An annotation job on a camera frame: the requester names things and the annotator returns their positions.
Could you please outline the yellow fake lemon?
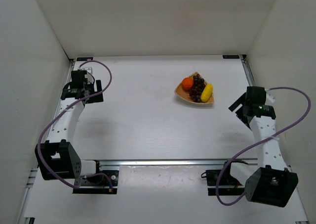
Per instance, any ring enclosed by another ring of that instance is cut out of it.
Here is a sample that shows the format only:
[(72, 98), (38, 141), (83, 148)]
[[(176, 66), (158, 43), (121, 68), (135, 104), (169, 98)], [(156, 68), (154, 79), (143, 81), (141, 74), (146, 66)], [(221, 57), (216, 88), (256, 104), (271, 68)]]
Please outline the yellow fake lemon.
[(200, 96), (201, 101), (203, 103), (208, 102), (212, 93), (213, 93), (213, 85), (207, 84), (201, 93), (201, 96)]

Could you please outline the dark red fake grapes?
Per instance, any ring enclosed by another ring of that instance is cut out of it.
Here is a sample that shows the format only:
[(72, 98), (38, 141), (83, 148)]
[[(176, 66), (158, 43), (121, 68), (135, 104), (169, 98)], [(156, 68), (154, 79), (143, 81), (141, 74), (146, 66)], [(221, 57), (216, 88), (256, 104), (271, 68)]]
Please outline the dark red fake grapes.
[(194, 84), (192, 88), (189, 90), (190, 99), (193, 102), (202, 103), (201, 94), (204, 88), (206, 87), (205, 80), (202, 78), (200, 74), (193, 75), (192, 79)]

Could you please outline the orange fake fruit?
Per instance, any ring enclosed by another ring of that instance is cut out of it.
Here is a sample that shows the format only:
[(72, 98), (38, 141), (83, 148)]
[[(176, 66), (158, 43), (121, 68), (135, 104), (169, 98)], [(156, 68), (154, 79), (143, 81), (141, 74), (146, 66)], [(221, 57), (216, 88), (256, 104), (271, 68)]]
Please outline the orange fake fruit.
[(183, 90), (188, 91), (188, 90), (190, 90), (193, 87), (193, 85), (194, 85), (194, 80), (192, 78), (190, 78), (190, 77), (184, 78), (182, 80), (182, 88), (183, 88)]

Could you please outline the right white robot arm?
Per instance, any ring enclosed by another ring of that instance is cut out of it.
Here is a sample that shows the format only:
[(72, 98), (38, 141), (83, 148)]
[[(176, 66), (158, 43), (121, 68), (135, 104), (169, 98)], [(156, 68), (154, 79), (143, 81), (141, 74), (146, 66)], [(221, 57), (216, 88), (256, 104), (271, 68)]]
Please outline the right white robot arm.
[(224, 164), (220, 175), (231, 176), (243, 185), (247, 201), (283, 208), (298, 184), (298, 176), (288, 169), (281, 154), (275, 134), (273, 102), (263, 87), (252, 86), (229, 107), (252, 131), (258, 143), (258, 168), (253, 170), (233, 158)]

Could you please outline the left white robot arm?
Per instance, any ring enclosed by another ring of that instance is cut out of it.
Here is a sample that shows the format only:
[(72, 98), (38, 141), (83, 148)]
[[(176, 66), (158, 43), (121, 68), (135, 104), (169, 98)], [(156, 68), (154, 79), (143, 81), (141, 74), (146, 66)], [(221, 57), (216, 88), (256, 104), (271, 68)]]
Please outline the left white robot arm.
[(51, 131), (45, 142), (40, 144), (43, 160), (62, 179), (75, 179), (90, 176), (98, 172), (97, 162), (82, 160), (72, 146), (74, 133), (79, 117), (87, 103), (103, 101), (103, 96), (73, 102), (87, 95), (101, 91), (101, 81), (95, 80), (92, 69), (75, 70), (71, 72), (71, 81), (62, 90), (58, 114), (62, 114), (51, 126)]

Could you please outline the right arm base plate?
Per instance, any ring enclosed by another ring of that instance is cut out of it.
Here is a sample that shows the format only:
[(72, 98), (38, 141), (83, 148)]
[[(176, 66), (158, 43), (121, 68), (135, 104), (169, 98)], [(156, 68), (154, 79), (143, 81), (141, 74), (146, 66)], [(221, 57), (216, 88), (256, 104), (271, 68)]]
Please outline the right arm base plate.
[[(208, 196), (216, 196), (216, 182), (221, 170), (206, 170), (200, 177), (206, 179)], [(239, 196), (244, 193), (244, 187), (235, 178), (224, 173), (219, 182), (220, 196)]]

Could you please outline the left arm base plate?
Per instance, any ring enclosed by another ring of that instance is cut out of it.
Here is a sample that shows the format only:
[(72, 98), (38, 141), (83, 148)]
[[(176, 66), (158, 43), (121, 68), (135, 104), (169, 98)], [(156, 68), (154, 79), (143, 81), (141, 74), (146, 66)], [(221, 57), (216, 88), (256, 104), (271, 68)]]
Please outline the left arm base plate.
[(78, 185), (79, 181), (81, 181), (81, 186), (73, 189), (73, 194), (117, 194), (119, 167), (100, 166), (97, 168), (97, 172), (105, 174), (110, 179), (112, 187), (110, 187), (109, 181), (104, 176), (82, 177), (81, 179), (75, 180), (74, 185)]

